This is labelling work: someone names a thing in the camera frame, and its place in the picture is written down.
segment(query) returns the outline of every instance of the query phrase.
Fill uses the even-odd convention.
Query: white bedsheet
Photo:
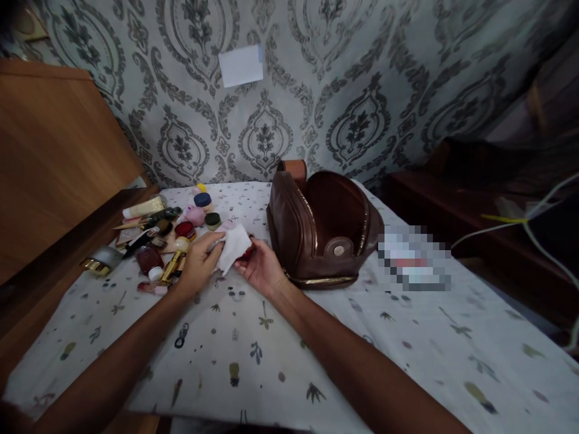
[[[207,191],[222,220],[242,222],[269,240],[269,183],[214,184]],[[385,224],[408,230],[364,191]],[[192,203],[189,192],[163,194],[170,206],[184,208]],[[476,276],[449,259],[450,291],[402,292],[386,283],[386,273],[374,253],[351,287],[308,295],[473,433],[579,432],[578,364]],[[106,278],[81,276],[12,372],[4,398],[39,417],[158,300],[137,292],[142,280],[133,259]],[[295,331],[235,272],[215,275],[197,301],[151,360],[130,410],[318,433],[369,431]],[[176,348],[184,329],[185,342]]]

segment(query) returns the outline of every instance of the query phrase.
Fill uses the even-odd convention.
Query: hand
[[[275,252],[263,240],[252,238],[255,250],[248,260],[235,261],[235,269],[265,298],[271,297],[290,283]]]
[[[224,236],[225,232],[207,232],[191,243],[187,251],[185,267],[177,283],[179,291],[195,295],[203,289],[221,255],[223,242],[217,243],[211,253],[207,253],[207,250],[214,242]]]

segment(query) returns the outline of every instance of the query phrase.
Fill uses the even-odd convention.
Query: wooden cabinet
[[[0,60],[0,285],[143,171],[87,71]]]

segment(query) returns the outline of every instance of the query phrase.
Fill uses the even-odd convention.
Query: wall
[[[163,187],[271,180],[279,158],[375,187],[479,130],[571,27],[572,0],[37,0],[49,40],[8,51],[86,68]],[[219,52],[260,43],[224,89]]]

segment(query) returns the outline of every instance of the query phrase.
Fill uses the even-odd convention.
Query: blue jar lid
[[[193,197],[193,202],[195,202],[196,206],[203,208],[211,203],[211,196],[209,196],[209,193],[199,193]]]

